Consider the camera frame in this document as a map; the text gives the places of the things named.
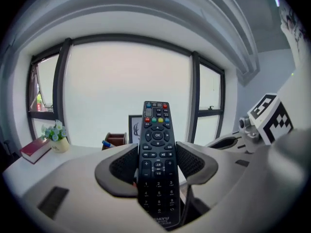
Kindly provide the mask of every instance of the red book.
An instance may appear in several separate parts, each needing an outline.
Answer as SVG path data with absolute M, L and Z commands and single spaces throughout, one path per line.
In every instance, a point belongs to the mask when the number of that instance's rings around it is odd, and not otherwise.
M 20 153 L 32 164 L 35 164 L 46 152 L 51 149 L 50 140 L 41 137 L 24 146 Z

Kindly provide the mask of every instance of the black mesh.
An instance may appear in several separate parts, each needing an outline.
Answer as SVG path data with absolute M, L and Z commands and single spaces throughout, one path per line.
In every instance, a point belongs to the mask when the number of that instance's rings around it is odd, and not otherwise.
M 180 167 L 185 178 L 200 171 L 205 162 L 200 157 L 190 153 L 189 151 L 183 149 L 181 146 L 177 146 L 177 163 Z
M 136 147 L 113 161 L 109 166 L 111 174 L 119 180 L 133 184 L 134 173 L 138 165 L 137 151 L 138 148 Z

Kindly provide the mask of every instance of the black remote control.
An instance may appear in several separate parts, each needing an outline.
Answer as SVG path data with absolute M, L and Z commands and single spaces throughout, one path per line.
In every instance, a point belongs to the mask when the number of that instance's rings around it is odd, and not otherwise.
M 170 105 L 145 101 L 139 141 L 138 201 L 164 228 L 180 221 L 179 179 Z

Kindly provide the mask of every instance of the ceiling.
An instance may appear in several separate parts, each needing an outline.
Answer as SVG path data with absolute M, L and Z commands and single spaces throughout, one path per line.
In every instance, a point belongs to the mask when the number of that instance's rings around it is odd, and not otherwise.
M 220 0 L 213 0 L 230 18 L 240 32 L 247 48 L 246 36 L 239 23 L 226 5 Z M 281 21 L 275 0 L 235 0 L 242 9 L 252 30 L 258 52 L 289 49 L 290 46 L 280 29 Z

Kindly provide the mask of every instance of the white desk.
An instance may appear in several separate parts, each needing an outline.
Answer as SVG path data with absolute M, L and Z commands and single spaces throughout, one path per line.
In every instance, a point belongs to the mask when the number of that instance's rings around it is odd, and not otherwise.
M 101 150 L 70 145 L 70 149 L 65 153 L 50 150 L 35 164 L 20 157 L 3 172 L 3 177 L 11 192 L 21 198 L 29 188 L 64 162 Z

